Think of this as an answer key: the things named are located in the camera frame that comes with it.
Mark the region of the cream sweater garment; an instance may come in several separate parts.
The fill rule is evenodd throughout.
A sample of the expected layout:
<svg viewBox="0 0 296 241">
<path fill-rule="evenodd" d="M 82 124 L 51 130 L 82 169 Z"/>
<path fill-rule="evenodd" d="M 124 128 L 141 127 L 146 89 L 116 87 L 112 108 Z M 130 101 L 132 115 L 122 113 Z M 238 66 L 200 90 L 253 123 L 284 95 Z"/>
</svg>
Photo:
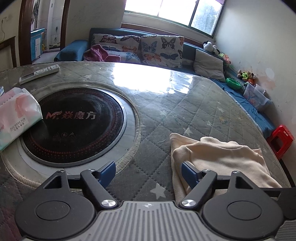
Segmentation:
<svg viewBox="0 0 296 241">
<path fill-rule="evenodd" d="M 218 175 L 229 176 L 240 171 L 262 188 L 280 188 L 271 177 L 261 149 L 251 149 L 237 142 L 221 142 L 213 137 L 202 137 L 199 141 L 170 134 L 171 169 L 175 201 L 180 203 L 189 194 L 191 187 L 182 177 L 181 166 L 190 162 L 198 170 L 212 170 Z"/>
</svg>

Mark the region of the round black induction cooktop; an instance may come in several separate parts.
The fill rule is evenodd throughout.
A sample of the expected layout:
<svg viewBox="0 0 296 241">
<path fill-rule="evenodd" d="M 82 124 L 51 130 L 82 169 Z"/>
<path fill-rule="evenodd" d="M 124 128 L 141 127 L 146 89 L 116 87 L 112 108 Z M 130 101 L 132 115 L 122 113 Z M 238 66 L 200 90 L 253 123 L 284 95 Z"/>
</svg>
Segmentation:
<svg viewBox="0 0 296 241">
<path fill-rule="evenodd" d="M 110 92 L 67 88 L 39 101 L 42 120 L 21 135 L 24 151 L 49 167 L 75 167 L 111 150 L 126 128 L 126 110 Z"/>
</svg>

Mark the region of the red plastic stool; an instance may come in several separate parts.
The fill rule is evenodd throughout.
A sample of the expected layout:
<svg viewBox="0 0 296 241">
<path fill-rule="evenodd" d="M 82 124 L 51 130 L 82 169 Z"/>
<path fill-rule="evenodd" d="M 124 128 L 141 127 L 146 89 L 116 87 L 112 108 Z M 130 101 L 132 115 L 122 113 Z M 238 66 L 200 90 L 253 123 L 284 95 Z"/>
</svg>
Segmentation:
<svg viewBox="0 0 296 241">
<path fill-rule="evenodd" d="M 285 125 L 277 127 L 267 138 L 267 142 L 278 160 L 283 157 L 294 140 L 294 136 Z"/>
</svg>

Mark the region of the grey quilted table cover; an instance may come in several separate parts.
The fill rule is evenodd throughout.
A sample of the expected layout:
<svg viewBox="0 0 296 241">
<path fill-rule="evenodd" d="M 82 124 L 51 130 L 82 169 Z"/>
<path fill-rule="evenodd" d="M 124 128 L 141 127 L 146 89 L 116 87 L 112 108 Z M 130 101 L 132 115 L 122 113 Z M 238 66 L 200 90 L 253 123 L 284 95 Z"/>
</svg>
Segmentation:
<svg viewBox="0 0 296 241">
<path fill-rule="evenodd" d="M 1 96 L 25 88 L 39 103 L 67 88 L 106 90 L 125 107 L 125 132 L 103 156 L 64 168 L 34 161 L 21 135 L 15 139 L 1 152 L 1 240 L 295 240 L 295 189 L 262 131 L 215 82 L 135 64 L 58 65 L 58 73 L 23 85 L 21 76 L 49 65 L 2 71 Z M 173 190 L 172 133 L 261 149 L 281 187 L 258 187 L 240 171 L 217 174 L 209 200 L 182 209 Z M 112 161 L 116 174 L 106 190 L 118 207 L 95 209 L 82 193 L 80 173 Z"/>
</svg>

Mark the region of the clear plastic storage box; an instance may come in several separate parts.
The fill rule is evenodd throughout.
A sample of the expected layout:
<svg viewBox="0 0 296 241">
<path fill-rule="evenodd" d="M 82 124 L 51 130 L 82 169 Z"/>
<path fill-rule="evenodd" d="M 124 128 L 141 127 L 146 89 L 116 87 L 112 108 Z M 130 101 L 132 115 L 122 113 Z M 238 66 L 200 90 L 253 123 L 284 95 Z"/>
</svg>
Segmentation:
<svg viewBox="0 0 296 241">
<path fill-rule="evenodd" d="M 243 97 L 257 110 L 264 111 L 272 101 L 264 96 L 258 89 L 248 83 L 243 93 Z"/>
</svg>

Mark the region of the green plastic bowl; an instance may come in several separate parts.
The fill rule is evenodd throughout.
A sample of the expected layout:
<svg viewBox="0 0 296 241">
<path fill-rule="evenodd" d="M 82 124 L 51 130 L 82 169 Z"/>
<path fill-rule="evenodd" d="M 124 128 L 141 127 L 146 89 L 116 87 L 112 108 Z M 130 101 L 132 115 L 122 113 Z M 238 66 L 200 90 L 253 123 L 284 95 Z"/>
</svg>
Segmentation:
<svg viewBox="0 0 296 241">
<path fill-rule="evenodd" d="M 242 85 L 232 78 L 226 78 L 226 84 L 233 90 L 240 90 Z"/>
</svg>

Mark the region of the pink tissue pack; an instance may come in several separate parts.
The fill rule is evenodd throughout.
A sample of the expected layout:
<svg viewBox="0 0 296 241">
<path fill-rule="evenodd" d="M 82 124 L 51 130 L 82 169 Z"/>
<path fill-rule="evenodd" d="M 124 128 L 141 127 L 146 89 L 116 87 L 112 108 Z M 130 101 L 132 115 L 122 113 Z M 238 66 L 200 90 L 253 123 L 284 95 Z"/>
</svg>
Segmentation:
<svg viewBox="0 0 296 241">
<path fill-rule="evenodd" d="M 41 107 L 25 88 L 14 87 L 1 96 L 1 151 L 42 120 Z"/>
</svg>

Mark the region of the grey remote control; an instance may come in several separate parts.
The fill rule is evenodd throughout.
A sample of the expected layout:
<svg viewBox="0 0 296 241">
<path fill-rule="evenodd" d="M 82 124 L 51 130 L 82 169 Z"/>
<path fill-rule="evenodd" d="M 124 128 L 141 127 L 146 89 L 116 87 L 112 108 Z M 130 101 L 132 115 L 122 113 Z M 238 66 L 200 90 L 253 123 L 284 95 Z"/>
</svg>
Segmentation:
<svg viewBox="0 0 296 241">
<path fill-rule="evenodd" d="M 52 66 L 49 66 L 49 67 L 34 71 L 34 72 L 30 73 L 30 74 L 21 76 L 19 78 L 18 82 L 19 82 L 20 85 L 23 85 L 23 84 L 25 84 L 27 82 L 30 82 L 30 81 L 33 81 L 35 79 L 38 79 L 38 78 L 41 78 L 41 77 L 44 77 L 44 76 L 47 76 L 47 75 L 58 73 L 59 71 L 60 71 L 60 66 L 58 64 L 52 65 Z"/>
</svg>

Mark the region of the pink cloth on sofa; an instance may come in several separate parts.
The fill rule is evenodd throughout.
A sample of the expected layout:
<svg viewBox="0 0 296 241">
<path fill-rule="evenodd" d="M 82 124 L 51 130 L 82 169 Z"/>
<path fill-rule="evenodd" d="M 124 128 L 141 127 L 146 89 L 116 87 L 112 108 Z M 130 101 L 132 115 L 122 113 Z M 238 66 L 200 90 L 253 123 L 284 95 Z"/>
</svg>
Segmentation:
<svg viewBox="0 0 296 241">
<path fill-rule="evenodd" d="M 97 44 L 84 52 L 83 60 L 92 62 L 120 62 L 121 57 L 117 55 L 109 55 L 100 44 Z"/>
</svg>

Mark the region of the large butterfly print cushion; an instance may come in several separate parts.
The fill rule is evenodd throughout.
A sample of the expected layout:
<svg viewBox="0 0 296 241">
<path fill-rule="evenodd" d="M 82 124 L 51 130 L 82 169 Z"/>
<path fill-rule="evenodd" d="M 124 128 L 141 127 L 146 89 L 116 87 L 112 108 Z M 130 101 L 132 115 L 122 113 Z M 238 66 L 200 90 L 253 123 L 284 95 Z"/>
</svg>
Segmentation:
<svg viewBox="0 0 296 241">
<path fill-rule="evenodd" d="M 183 36 L 144 35 L 140 39 L 143 63 L 171 69 L 183 65 Z"/>
</svg>

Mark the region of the panda plush toy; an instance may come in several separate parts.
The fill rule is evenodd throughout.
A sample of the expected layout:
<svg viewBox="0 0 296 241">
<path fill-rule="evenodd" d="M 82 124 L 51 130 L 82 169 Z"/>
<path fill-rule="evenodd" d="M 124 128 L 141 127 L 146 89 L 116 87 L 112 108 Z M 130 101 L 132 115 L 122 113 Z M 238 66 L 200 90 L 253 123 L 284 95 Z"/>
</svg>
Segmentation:
<svg viewBox="0 0 296 241">
<path fill-rule="evenodd" d="M 220 51 L 217 49 L 216 45 L 213 45 L 210 41 L 205 41 L 203 43 L 203 48 L 205 51 L 214 54 L 214 55 L 219 55 Z"/>
</svg>

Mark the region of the small butterfly print cushion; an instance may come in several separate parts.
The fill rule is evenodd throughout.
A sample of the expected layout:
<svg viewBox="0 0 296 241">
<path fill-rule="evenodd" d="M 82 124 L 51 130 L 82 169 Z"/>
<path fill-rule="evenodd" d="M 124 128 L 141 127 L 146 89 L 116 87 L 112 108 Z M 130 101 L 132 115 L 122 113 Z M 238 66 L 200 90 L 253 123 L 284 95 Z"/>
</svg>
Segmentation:
<svg viewBox="0 0 296 241">
<path fill-rule="evenodd" d="M 116 55 L 121 62 L 140 64 L 138 48 L 140 37 L 135 35 L 114 36 L 107 34 L 93 34 L 91 46 L 100 44 L 109 55 Z"/>
</svg>

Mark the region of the blue corner sofa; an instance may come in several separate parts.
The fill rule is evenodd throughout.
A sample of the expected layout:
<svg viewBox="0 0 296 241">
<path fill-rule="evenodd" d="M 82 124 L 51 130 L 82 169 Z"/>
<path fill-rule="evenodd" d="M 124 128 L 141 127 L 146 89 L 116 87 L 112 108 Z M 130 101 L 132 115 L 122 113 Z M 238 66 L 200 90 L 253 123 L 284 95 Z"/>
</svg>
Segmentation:
<svg viewBox="0 0 296 241">
<path fill-rule="evenodd" d="M 75 40 L 55 57 L 61 61 L 98 61 L 104 51 L 124 63 L 173 69 L 209 78 L 229 94 L 259 126 L 265 138 L 275 130 L 263 113 L 272 103 L 255 84 L 255 74 L 235 73 L 219 51 L 189 44 L 183 36 L 129 29 L 91 28 L 88 40 Z"/>
</svg>

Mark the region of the blue white small cabinet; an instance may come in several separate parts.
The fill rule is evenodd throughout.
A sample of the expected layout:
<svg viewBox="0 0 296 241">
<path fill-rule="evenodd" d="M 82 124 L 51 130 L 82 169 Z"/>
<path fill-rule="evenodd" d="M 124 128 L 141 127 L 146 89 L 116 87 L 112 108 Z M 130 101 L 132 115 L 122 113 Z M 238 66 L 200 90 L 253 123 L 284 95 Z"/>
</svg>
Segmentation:
<svg viewBox="0 0 296 241">
<path fill-rule="evenodd" d="M 44 31 L 44 28 L 31 31 L 30 44 L 32 61 L 39 58 L 42 54 L 42 38 Z"/>
</svg>

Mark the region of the window with frame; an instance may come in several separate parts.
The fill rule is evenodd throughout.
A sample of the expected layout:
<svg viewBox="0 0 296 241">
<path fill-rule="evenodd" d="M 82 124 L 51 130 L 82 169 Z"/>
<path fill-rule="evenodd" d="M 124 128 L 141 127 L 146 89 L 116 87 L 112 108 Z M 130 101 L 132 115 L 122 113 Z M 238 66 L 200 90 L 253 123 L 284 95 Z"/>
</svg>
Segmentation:
<svg viewBox="0 0 296 241">
<path fill-rule="evenodd" d="M 126 1 L 122 22 L 216 42 L 215 32 L 225 1 Z"/>
</svg>

